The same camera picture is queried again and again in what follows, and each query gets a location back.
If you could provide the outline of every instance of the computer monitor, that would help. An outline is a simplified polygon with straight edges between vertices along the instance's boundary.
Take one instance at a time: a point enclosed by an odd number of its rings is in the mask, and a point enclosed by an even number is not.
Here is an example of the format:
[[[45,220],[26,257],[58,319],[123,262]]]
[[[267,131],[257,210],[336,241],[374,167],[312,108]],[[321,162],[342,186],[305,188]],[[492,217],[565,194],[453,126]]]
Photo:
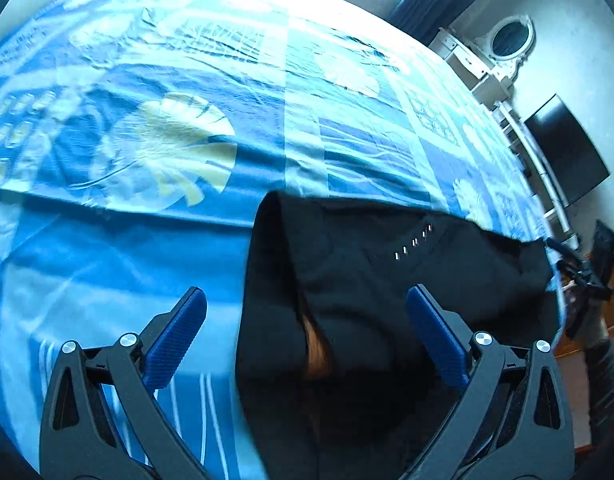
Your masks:
[[[609,176],[582,126],[557,95],[525,121],[542,150],[552,177],[570,205]]]

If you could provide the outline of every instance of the bed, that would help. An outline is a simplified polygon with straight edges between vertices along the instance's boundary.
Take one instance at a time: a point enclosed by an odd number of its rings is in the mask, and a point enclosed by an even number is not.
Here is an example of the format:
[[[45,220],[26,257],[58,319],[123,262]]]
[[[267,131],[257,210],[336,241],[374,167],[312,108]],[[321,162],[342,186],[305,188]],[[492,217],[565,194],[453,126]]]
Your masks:
[[[61,344],[139,332],[197,285],[208,317],[158,402],[214,478],[264,478],[234,352],[273,189],[549,233],[452,70],[344,1],[56,0],[0,43],[0,422],[33,466]]]

